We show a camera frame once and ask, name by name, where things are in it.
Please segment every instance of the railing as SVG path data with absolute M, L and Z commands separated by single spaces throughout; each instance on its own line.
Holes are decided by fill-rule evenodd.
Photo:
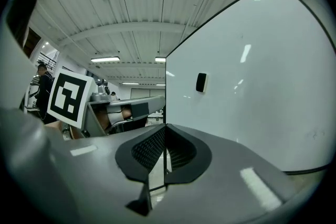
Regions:
M 56 62 L 50 59 L 48 56 L 45 56 L 43 53 L 40 53 L 38 56 L 37 63 L 44 63 L 48 70 L 54 70 L 56 67 Z
M 69 68 L 66 68 L 66 67 L 62 67 L 62 69 L 65 69 L 65 70 L 73 72 L 72 70 L 70 70 Z

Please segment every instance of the whiteboard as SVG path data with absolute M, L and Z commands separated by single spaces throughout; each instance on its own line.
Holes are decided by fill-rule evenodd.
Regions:
M 281 170 L 330 163 L 335 115 L 335 52 L 299 0 L 239 0 L 166 59 L 167 123 L 241 143 Z

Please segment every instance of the ceiling beam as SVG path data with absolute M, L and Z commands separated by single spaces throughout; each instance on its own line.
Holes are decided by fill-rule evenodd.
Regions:
M 75 58 L 74 60 L 80 64 L 82 67 L 84 67 L 86 70 L 90 71 L 91 73 L 95 74 L 96 76 L 99 76 L 102 79 L 108 80 L 106 74 L 103 73 L 101 69 L 93 68 L 93 66 L 89 66 L 85 59 L 81 59 L 77 55 L 70 55 L 67 52 L 67 48 L 61 48 L 56 43 L 54 43 L 50 38 L 48 38 L 48 35 L 46 35 L 43 31 L 41 31 L 36 25 L 30 21 L 29 22 L 30 28 L 37 33 L 42 39 L 47 40 L 55 49 L 57 49 L 59 52 L 63 52 L 69 55 L 70 58 Z
M 67 37 L 63 39 L 58 45 L 64 46 L 67 44 L 73 44 L 73 41 L 78 41 L 88 37 L 100 36 L 102 34 L 113 34 L 129 31 L 158 31 L 167 33 L 182 33 L 184 28 L 185 25 L 159 22 L 138 22 L 104 25 L 74 34 L 70 36 L 70 38 Z M 189 35 L 194 30 L 196 30 L 196 27 L 188 26 L 185 30 L 185 33 Z
M 89 64 L 90 67 L 95 68 L 95 64 Z M 157 63 L 101 63 L 104 69 L 111 68 L 162 68 L 165 69 L 166 65 Z

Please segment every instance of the fluorescent light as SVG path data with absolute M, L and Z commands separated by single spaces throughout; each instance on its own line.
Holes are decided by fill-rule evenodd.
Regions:
M 139 85 L 138 83 L 135 83 L 135 82 L 123 82 L 122 84 L 124 84 L 124 85 Z
M 156 57 L 155 61 L 156 62 L 166 62 L 166 58 L 165 57 Z
M 245 45 L 245 48 L 244 48 L 242 57 L 241 57 L 241 59 L 240 59 L 240 62 L 245 62 L 245 61 L 246 61 L 246 57 L 247 57 L 247 55 L 248 55 L 250 49 L 251 49 L 251 44 L 247 44 L 247 45 Z
M 171 74 L 170 72 L 166 71 L 166 75 L 174 77 L 175 75 Z
M 101 58 L 92 58 L 92 62 L 111 62 L 111 61 L 120 61 L 118 56 L 110 56 L 110 57 L 101 57 Z

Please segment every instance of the ceiling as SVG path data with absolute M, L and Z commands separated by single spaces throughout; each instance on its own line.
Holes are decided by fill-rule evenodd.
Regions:
M 41 49 L 41 52 L 46 55 L 49 56 L 51 53 L 55 52 L 56 49 L 50 45 L 49 43 L 44 43 Z
M 164 83 L 165 57 L 234 0 L 38 0 L 30 26 L 112 83 Z M 118 63 L 91 58 L 119 56 Z

